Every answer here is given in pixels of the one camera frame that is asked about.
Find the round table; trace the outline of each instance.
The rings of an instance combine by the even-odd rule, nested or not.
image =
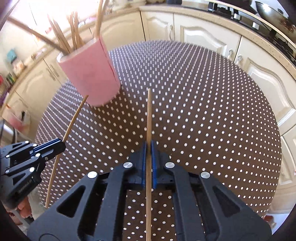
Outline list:
[[[111,172],[146,138],[152,89],[152,138],[187,171],[208,171],[260,216],[279,179],[278,126],[264,94],[233,62],[193,44],[147,41],[109,52],[121,90],[101,107],[84,104],[60,159],[53,204],[90,171]],[[82,96],[66,82],[40,121],[36,143],[63,137]],[[53,160],[39,185],[45,203]],[[129,191],[124,240],[145,239],[145,191]],[[152,239],[176,240],[170,191],[152,192]]]

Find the metal screw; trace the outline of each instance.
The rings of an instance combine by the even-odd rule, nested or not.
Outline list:
[[[92,172],[89,172],[89,173],[87,174],[87,177],[88,177],[88,178],[95,178],[97,175],[98,175],[98,174],[97,174],[96,172],[92,171]]]
[[[174,166],[175,166],[175,164],[173,162],[170,162],[170,161],[165,164],[166,168],[173,168]]]
[[[127,161],[127,162],[125,162],[124,164],[123,164],[123,167],[124,168],[131,168],[133,166],[133,164],[131,163],[131,162],[129,162],[129,161]]]
[[[201,174],[200,174],[200,176],[202,177],[202,178],[209,178],[210,177],[210,174],[208,173],[208,172],[202,172]]]

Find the cabinet handle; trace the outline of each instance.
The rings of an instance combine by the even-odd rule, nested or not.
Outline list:
[[[228,53],[228,56],[227,56],[227,60],[229,60],[230,59],[230,57],[231,57],[231,55],[233,54],[233,50],[232,49],[230,49],[229,50],[229,53]]]
[[[56,69],[53,67],[53,65],[52,65],[52,64],[51,64],[51,67],[52,67],[52,69],[53,69],[53,71],[54,71],[55,75],[56,75],[57,77],[59,77],[59,74],[57,73]]]
[[[170,32],[168,34],[168,37],[170,38],[170,41],[172,41],[172,30],[173,30],[173,25],[170,25]]]
[[[49,68],[46,68],[47,69],[47,71],[48,71],[48,73],[49,73],[49,75],[50,75],[50,77],[55,81],[55,77],[54,76],[52,76],[52,72],[49,70]]]
[[[235,63],[236,65],[239,65],[239,63],[242,61],[242,56],[239,55],[238,56],[238,59],[237,59],[237,62]]]

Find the pink container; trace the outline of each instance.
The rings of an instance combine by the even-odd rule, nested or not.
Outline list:
[[[87,102],[101,106],[112,100],[120,82],[102,38],[95,38],[67,56],[60,53],[57,61]]]

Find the kitchen cabinet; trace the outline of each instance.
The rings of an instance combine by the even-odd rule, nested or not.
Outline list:
[[[22,80],[16,92],[27,103],[36,116],[42,116],[61,83],[41,60]]]
[[[289,213],[296,203],[296,126],[281,137],[281,146],[280,177],[268,211],[275,214]]]
[[[60,54],[60,51],[53,50],[48,56],[44,58],[45,63],[48,68],[51,70],[55,78],[61,83],[65,83],[67,81],[67,76],[62,70],[62,68],[57,63],[57,56]]]
[[[235,63],[266,96],[283,135],[296,124],[296,82],[266,51],[242,37]]]
[[[172,13],[141,12],[145,39],[175,40]]]
[[[176,41],[197,44],[233,61],[241,36],[198,18],[174,14]]]
[[[90,29],[94,33],[95,27],[93,26]],[[145,41],[140,12],[129,13],[104,21],[101,26],[101,35],[107,50]]]

